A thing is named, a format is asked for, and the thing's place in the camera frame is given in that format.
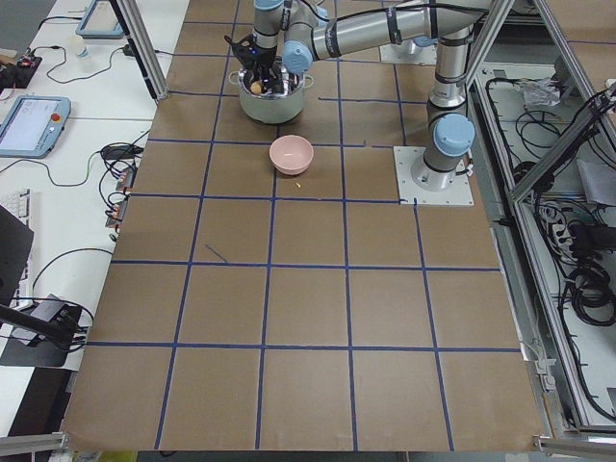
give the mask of computer monitor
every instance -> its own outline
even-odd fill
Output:
[[[30,316],[38,307],[20,312],[9,308],[26,267],[32,248],[34,232],[13,214],[0,207],[0,325],[14,326],[7,341],[0,365],[59,367],[67,355],[68,347],[78,327],[81,308],[59,300],[46,300],[46,319]],[[32,340],[18,340],[15,332],[29,332]]]

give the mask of screen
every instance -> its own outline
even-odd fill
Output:
[[[0,140],[0,149],[34,151],[58,104],[55,99],[21,100]]]
[[[8,306],[26,267],[34,233],[0,207],[0,305]]]

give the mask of table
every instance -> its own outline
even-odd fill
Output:
[[[79,15],[69,13],[85,8],[87,0],[59,0],[49,15]],[[157,49],[172,51],[179,35],[188,0],[142,0],[138,2],[143,20]],[[45,23],[32,47],[60,44],[74,32],[76,24]],[[111,52],[126,40],[89,40],[91,53],[89,65],[96,67],[107,62]],[[91,80],[67,85],[53,83],[45,72],[62,52],[49,50],[40,53],[44,57],[31,85],[17,94],[66,96],[71,100],[72,113],[56,147],[42,160],[51,169],[53,178],[60,183],[75,183],[84,179],[90,154],[110,142],[131,142],[147,131],[156,111],[145,83],[133,59],[114,57],[114,67],[109,73]],[[170,57],[161,56],[163,71],[167,73]],[[68,56],[67,64],[54,74],[57,78],[70,78],[83,72],[76,58]],[[0,117],[4,117],[14,98],[0,102]],[[14,159],[0,159],[0,169]],[[36,221],[33,261],[31,269],[38,273],[53,257],[64,251],[80,247],[114,249],[114,243],[105,228],[104,205],[98,192],[98,180],[105,168],[99,157],[92,162],[90,180],[78,188],[56,188],[47,178],[45,169],[28,163],[12,167],[2,174],[0,194],[22,188],[30,188],[35,200]],[[109,193],[115,180],[108,175],[103,191]],[[102,252],[80,252],[67,256],[53,265],[36,286],[36,296],[55,294],[81,303],[95,312],[100,296],[109,256]],[[2,335],[10,332],[5,325]],[[0,341],[0,350],[4,341]],[[67,369],[78,370],[82,352],[68,356]],[[0,437],[11,428],[18,405],[26,390],[33,368],[0,367],[0,383],[3,393],[0,398]]]

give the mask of electrical wiring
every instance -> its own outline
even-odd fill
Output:
[[[298,1],[298,2],[303,3],[306,7],[308,7],[308,9],[310,10],[310,12],[311,12],[311,13],[312,13],[312,14],[313,14],[316,18],[318,18],[318,19],[320,19],[321,21],[324,21],[324,22],[329,22],[329,19],[328,19],[328,18],[321,16],[321,15],[319,14],[319,12],[317,12],[317,10],[315,10],[315,8],[314,8],[314,7],[313,7],[310,3],[308,3],[306,0],[297,0],[297,1]]]
[[[535,117],[535,115],[541,115],[541,119]],[[540,149],[550,149],[553,143],[550,144],[539,144],[538,142],[534,142],[525,137],[525,130],[531,126],[538,126],[544,129],[545,131],[556,135],[558,139],[560,137],[560,130],[556,127],[555,124],[546,120],[546,116],[552,116],[554,118],[558,118],[558,116],[554,113],[548,111],[524,111],[518,116],[516,119],[515,127],[516,133],[520,137],[522,141],[522,145],[526,148],[526,151],[534,157],[535,159],[541,159],[541,155],[537,154],[531,149],[532,147],[540,148]]]
[[[600,93],[598,93],[598,95],[595,95],[593,98],[589,98],[589,100],[587,100],[582,105],[580,110],[577,111],[576,115],[574,116],[574,120],[577,119],[582,109],[584,109],[590,104],[596,103],[596,101],[594,101],[594,98],[596,97],[600,97]],[[601,102],[598,108],[598,114],[600,114],[601,111],[604,111],[606,107],[607,104],[605,102]],[[591,120],[586,129],[583,130],[581,134],[572,142],[569,148],[565,150],[561,158],[561,160],[568,160],[568,162],[565,162],[565,165],[568,165],[573,161],[573,159],[576,157],[576,154],[578,153],[579,148],[584,143],[590,142],[590,140],[594,139],[597,132],[595,127],[596,123],[596,120]],[[554,173],[554,176],[558,175],[562,170],[563,168],[559,168]],[[584,376],[584,371],[582,369],[579,348],[573,340],[573,336],[571,335],[569,326],[565,318],[565,311],[567,309],[566,305],[570,304],[576,316],[585,323],[600,327],[614,325],[614,323],[616,323],[616,296],[608,286],[607,273],[597,262],[587,258],[573,258],[573,262],[575,264],[572,265],[568,259],[572,258],[573,254],[568,255],[565,252],[559,252],[554,249],[554,242],[550,239],[550,236],[547,233],[546,223],[544,220],[541,219],[540,207],[552,207],[553,203],[567,204],[569,206],[567,209],[559,209],[559,214],[562,218],[564,218],[566,228],[568,228],[574,222],[582,221],[580,218],[567,218],[565,216],[565,210],[568,210],[570,211],[570,213],[573,213],[574,208],[578,210],[578,213],[582,212],[583,216],[586,219],[589,219],[595,225],[602,224],[603,221],[598,219],[596,217],[596,214],[594,214],[593,211],[591,211],[585,204],[579,203],[571,199],[558,198],[553,199],[548,203],[542,203],[541,197],[543,191],[546,191],[545,178],[546,177],[544,176],[544,184],[538,184],[533,192],[533,217],[536,221],[539,233],[544,240],[544,244],[546,245],[552,257],[554,267],[556,268],[559,293],[557,308],[560,317],[560,323],[562,325],[568,347],[574,357],[576,373],[582,388],[582,392],[584,393],[586,399],[593,407],[593,409],[595,409],[606,419],[616,422],[616,416],[603,409],[588,388],[588,384]],[[564,266],[567,266],[571,269],[565,270]],[[611,306],[612,309],[611,315],[609,317],[597,319],[589,313],[589,310],[598,308],[606,309],[609,306]]]
[[[387,8],[377,8],[374,10],[365,10],[362,12],[358,12],[358,13],[351,13],[351,14],[346,14],[344,16],[340,16],[337,17],[335,19],[329,19],[327,17],[323,17],[319,14],[319,12],[317,12],[314,7],[307,1],[307,0],[297,0],[300,3],[303,3],[306,7],[308,7],[308,9],[310,10],[310,12],[318,19],[320,19],[321,21],[324,22],[329,22],[330,20],[336,20],[336,21],[341,21],[343,19],[351,19],[352,17],[357,17],[357,16],[361,16],[364,14],[372,14],[372,13],[385,13],[387,12]],[[427,5],[427,4],[421,4],[421,5],[408,5],[408,6],[404,6],[404,7],[395,7],[397,11],[399,12],[420,12],[423,10],[450,10],[450,11],[454,11],[454,12],[459,12],[459,13],[482,13],[482,16],[484,16],[485,14],[487,14],[489,11],[483,8],[475,8],[475,7],[464,7],[464,6],[460,6],[460,5],[452,5],[449,3],[444,3],[444,4],[439,4],[439,5]]]
[[[100,198],[102,199],[102,201],[105,203],[105,206],[106,206],[105,215],[108,218],[111,218],[112,214],[116,212],[115,205],[117,205],[117,203],[113,203],[110,199],[113,193],[107,196],[105,196],[105,194],[103,193],[103,182],[105,181],[105,178],[107,177],[108,174],[111,173],[111,175],[115,178],[115,180],[118,180],[121,177],[122,171],[123,171],[123,169],[120,169],[117,167],[118,165],[126,166],[126,168],[131,168],[133,170],[133,173],[136,174],[137,164],[135,162],[135,159],[133,159],[133,162],[131,163],[126,162],[126,160],[124,159],[114,159],[110,161],[109,159],[105,157],[104,153],[109,148],[122,148],[122,147],[124,148],[125,153],[134,151],[135,148],[139,147],[137,146],[137,143],[141,141],[143,138],[145,138],[148,134],[149,134],[149,130],[143,132],[132,142],[113,142],[113,143],[103,146],[100,149],[100,151],[98,151],[105,165],[105,172],[101,175],[100,180],[98,181],[98,194],[100,195]]]
[[[45,170],[46,170],[46,172],[47,172],[47,177],[49,178],[49,181],[51,182],[51,184],[52,184],[52,185],[54,185],[55,187],[57,187],[57,188],[76,188],[76,187],[78,187],[78,186],[83,186],[83,185],[85,185],[85,184],[88,182],[88,180],[90,179],[90,173],[91,173],[91,171],[92,171],[92,167],[93,167],[93,165],[92,165],[92,159],[93,159],[93,158],[94,158],[94,156],[95,156],[96,154],[98,154],[99,152],[100,152],[100,151],[96,151],[96,152],[93,152],[93,153],[91,153],[91,154],[90,154],[90,156],[88,157],[88,166],[87,166],[87,169],[86,169],[86,177],[85,177],[83,180],[81,180],[81,181],[79,181],[79,182],[77,182],[77,183],[58,183],[58,182],[57,182],[56,180],[54,180],[54,178],[51,176],[51,169],[49,168],[49,166],[48,166],[47,164],[45,164],[45,163],[43,163],[43,162],[40,162],[40,161],[34,161],[34,160],[32,160],[32,159],[19,159],[19,160],[17,160],[17,161],[14,161],[14,162],[12,162],[12,163],[8,164],[6,167],[4,167],[4,168],[0,169],[0,174],[4,173],[4,172],[5,172],[5,171],[7,171],[9,168],[11,168],[11,167],[13,167],[13,166],[16,166],[17,164],[20,164],[20,163],[22,163],[22,162],[29,163],[29,164],[36,164],[36,165],[38,165],[38,166],[43,166],[43,167],[45,167]]]
[[[33,283],[32,283],[32,288],[34,289],[37,286],[37,283],[39,282],[40,277],[42,276],[42,274],[49,268],[51,267],[51,265],[53,265],[54,263],[56,263],[58,260],[60,260],[61,258],[65,257],[66,255],[70,255],[72,253],[77,253],[77,252],[85,252],[85,251],[94,251],[94,252],[103,252],[103,253],[107,253],[109,255],[113,255],[113,252],[110,252],[109,250],[106,250],[104,248],[97,248],[97,247],[82,247],[82,248],[75,248],[73,250],[69,250],[67,252],[63,252],[60,255],[52,258],[44,267],[42,267],[42,269],[38,272],[37,277],[34,278]]]
[[[83,17],[76,17],[76,16],[49,16],[49,17],[45,17],[38,25],[37,30],[40,30],[40,28],[42,27],[42,25],[51,20],[51,19],[71,19],[71,20],[75,20],[75,21],[81,21],[83,19]]]
[[[55,297],[52,298],[52,297],[26,297],[26,296],[16,297],[15,299],[16,300],[32,300],[32,301],[45,301],[45,300],[59,301],[64,304],[80,308],[82,312],[86,313],[90,317],[90,324],[92,324],[92,322],[94,321],[94,314],[92,313],[92,311],[90,311],[88,308],[86,308],[85,306],[79,303],[75,303],[74,301],[65,300],[61,298],[55,298]],[[72,327],[75,330],[75,334],[86,334],[88,332],[88,328],[85,326],[79,325],[78,321],[75,321],[72,318],[66,318],[66,319],[71,321]],[[24,342],[31,341],[31,339],[22,339],[19,337],[14,337],[13,335],[10,335],[10,336],[0,335],[0,338],[5,338],[9,340],[19,340],[19,341],[24,341]],[[76,337],[74,337],[73,339],[71,339],[69,342],[66,342],[66,343],[58,342],[52,339],[47,339],[47,338],[39,336],[38,342],[47,342],[60,351],[63,351],[66,353],[72,353],[74,351],[77,351],[83,348],[86,345],[86,336],[77,335]]]
[[[490,103],[490,108],[492,109],[492,114],[494,115],[494,121],[497,124],[497,129],[499,130],[499,135],[500,135],[500,138],[502,139],[502,144],[507,152],[507,163],[509,164],[509,168],[513,171],[514,170],[513,160],[515,159],[518,162],[518,164],[521,164],[522,159],[520,159],[520,156],[518,156],[515,152],[513,152],[513,149],[511,149],[511,146],[509,145],[507,136],[505,135],[504,130],[502,129],[501,119],[500,119],[501,116],[499,115],[499,110],[494,101],[494,98],[492,97],[492,93],[491,93],[492,85],[498,82],[515,85],[517,82],[519,82],[519,80],[495,77],[493,79],[488,80],[485,84],[485,91],[488,96],[488,102]]]
[[[609,155],[603,150],[603,148],[599,146],[596,136],[588,140],[588,145],[590,146],[590,149],[593,151],[593,153],[601,161],[603,161],[611,169],[616,170],[616,161],[610,158]]]
[[[51,73],[52,73],[54,70],[56,70],[57,68],[59,68],[60,66],[62,66],[62,65],[64,65],[64,64],[66,64],[66,48],[64,48],[63,46],[60,46],[60,45],[52,45],[52,46],[38,46],[37,48],[35,48],[34,50],[32,50],[32,53],[34,54],[34,53],[35,53],[36,51],[38,51],[38,50],[45,50],[45,49],[48,49],[48,50],[62,50],[62,51],[63,51],[63,54],[64,54],[63,60],[62,60],[60,63],[55,64],[53,67],[51,67],[51,69],[49,69],[49,70],[45,73],[45,75],[46,75],[47,77],[49,77],[49,79],[51,79],[53,82],[56,82],[57,84],[62,84],[62,85],[65,85],[65,84],[70,84],[70,83],[72,83],[72,82],[77,82],[77,81],[80,81],[80,80],[88,80],[88,79],[91,79],[92,77],[96,77],[97,75],[102,74],[103,72],[107,72],[107,71],[108,71],[109,69],[111,69],[111,68],[112,68],[112,66],[113,66],[113,59],[114,59],[114,55],[115,55],[118,51],[122,51],[122,48],[121,48],[121,47],[120,47],[120,48],[116,48],[114,51],[112,51],[112,54],[111,54],[111,55],[109,55],[109,64],[107,65],[107,67],[105,67],[105,68],[103,68],[103,69],[101,69],[101,70],[98,70],[98,71],[94,72],[93,74],[86,75],[86,76],[84,76],[84,77],[75,77],[75,78],[68,79],[68,80],[58,80],[58,79],[56,79],[55,77],[52,77],[52,76],[51,76]]]

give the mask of cooking pot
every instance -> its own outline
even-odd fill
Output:
[[[277,91],[261,94],[250,89],[254,84],[252,71],[242,69],[229,74],[229,82],[240,87],[240,105],[247,116],[259,122],[277,125],[297,116],[304,107],[304,92],[313,86],[315,79],[304,74],[293,74],[282,67],[282,85]]]

